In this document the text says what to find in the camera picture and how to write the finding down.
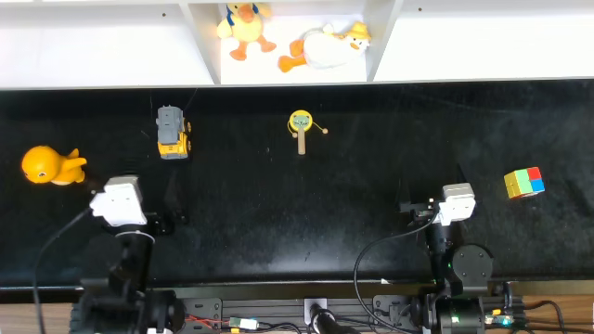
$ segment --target blue cube face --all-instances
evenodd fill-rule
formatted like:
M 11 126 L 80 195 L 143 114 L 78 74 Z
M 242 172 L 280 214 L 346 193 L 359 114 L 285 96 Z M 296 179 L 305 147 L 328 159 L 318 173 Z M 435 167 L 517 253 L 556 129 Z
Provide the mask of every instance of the blue cube face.
M 542 180 L 534 180 L 534 181 L 530 181 L 530 183 L 532 184 L 532 191 L 534 191 L 534 192 L 545 191 L 545 184 L 542 183 Z

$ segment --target white duck plush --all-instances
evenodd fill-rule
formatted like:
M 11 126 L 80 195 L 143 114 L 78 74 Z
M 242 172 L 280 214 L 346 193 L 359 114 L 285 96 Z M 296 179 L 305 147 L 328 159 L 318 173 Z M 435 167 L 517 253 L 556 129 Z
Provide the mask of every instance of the white duck plush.
M 286 73 L 305 64 L 315 69 L 341 66 L 360 57 L 370 40 L 368 27 L 362 22 L 356 22 L 344 35 L 334 32 L 333 27 L 327 24 L 323 29 L 312 30 L 303 39 L 292 42 L 292 57 L 281 57 L 278 67 Z

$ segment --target yellow hat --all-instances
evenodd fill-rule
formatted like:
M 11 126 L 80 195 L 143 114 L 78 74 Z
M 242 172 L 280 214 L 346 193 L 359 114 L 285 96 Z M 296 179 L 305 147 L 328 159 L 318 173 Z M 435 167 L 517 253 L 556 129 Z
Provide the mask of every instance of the yellow hat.
M 351 30 L 347 32 L 346 35 L 358 39 L 371 39 L 371 36 L 369 36 L 368 33 L 368 26 L 363 22 L 355 22 L 353 28 L 351 28 Z

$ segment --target wooden floor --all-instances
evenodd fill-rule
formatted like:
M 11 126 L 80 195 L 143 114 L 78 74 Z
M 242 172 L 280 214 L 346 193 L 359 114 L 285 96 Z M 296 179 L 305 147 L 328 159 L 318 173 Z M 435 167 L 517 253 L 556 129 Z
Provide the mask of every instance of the wooden floor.
M 525 297 L 525 303 L 551 300 L 559 304 L 562 309 L 566 323 L 571 322 L 592 322 L 594 309 L 594 295 L 572 295 L 572 296 L 530 296 Z M 69 331 L 71 305 L 45 304 L 44 320 L 47 333 L 65 334 Z M 534 311 L 528 311 L 529 318 L 556 321 L 557 316 L 552 306 L 543 306 Z M 568 328 L 582 328 L 593 330 L 589 326 L 566 325 Z M 507 330 L 491 330 L 489 333 L 502 334 Z M 0 304 L 0 334 L 38 334 L 35 311 L 32 304 Z

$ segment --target toy truck cab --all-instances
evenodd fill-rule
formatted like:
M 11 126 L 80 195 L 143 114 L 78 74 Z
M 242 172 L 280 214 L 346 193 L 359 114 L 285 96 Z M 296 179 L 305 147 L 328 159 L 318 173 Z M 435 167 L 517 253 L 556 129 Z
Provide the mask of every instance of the toy truck cab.
M 159 153 L 165 160 L 186 159 L 191 144 L 190 123 L 184 119 L 184 112 L 178 107 L 161 107 L 157 111 L 157 132 Z

